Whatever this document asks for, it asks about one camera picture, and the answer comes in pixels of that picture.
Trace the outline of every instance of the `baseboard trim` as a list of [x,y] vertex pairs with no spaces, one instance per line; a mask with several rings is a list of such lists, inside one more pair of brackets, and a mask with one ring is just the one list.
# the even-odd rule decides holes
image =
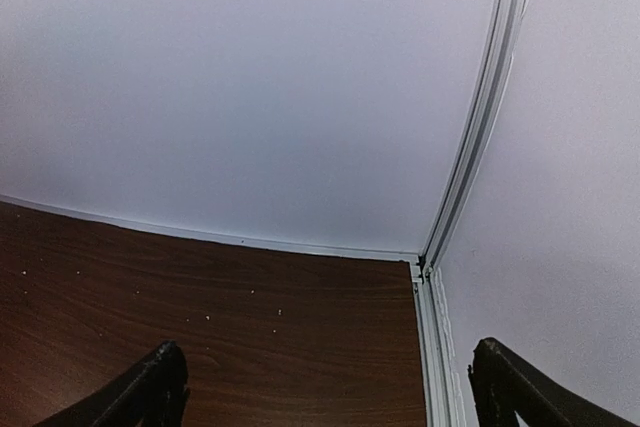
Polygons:
[[386,260],[391,262],[404,261],[410,266],[418,263],[418,254],[406,252],[389,252],[379,250],[365,249],[347,249],[342,247],[327,247],[322,245],[298,244],[290,242],[280,242],[276,240],[255,239],[250,237],[239,237],[235,235],[219,234],[215,232],[205,232],[199,230],[189,230],[166,225],[148,224],[135,220],[123,219],[118,217],[110,217],[102,214],[94,214],[80,210],[69,209],[66,207],[58,207],[49,204],[41,204],[13,196],[0,194],[0,201],[9,204],[19,205],[28,209],[40,210],[52,214],[64,215],[75,219],[89,220],[92,222],[101,222],[103,224],[115,225],[125,229],[138,230],[141,232],[149,232],[152,234],[168,235],[171,237],[181,237],[185,239],[204,240],[207,242],[216,242],[219,244],[238,245],[244,247],[253,247],[256,249],[276,250],[282,252],[293,252],[297,254],[310,255],[327,255],[331,257],[345,257],[350,259],[370,259],[370,260]]
[[427,425],[465,427],[451,324],[438,271],[414,283]]

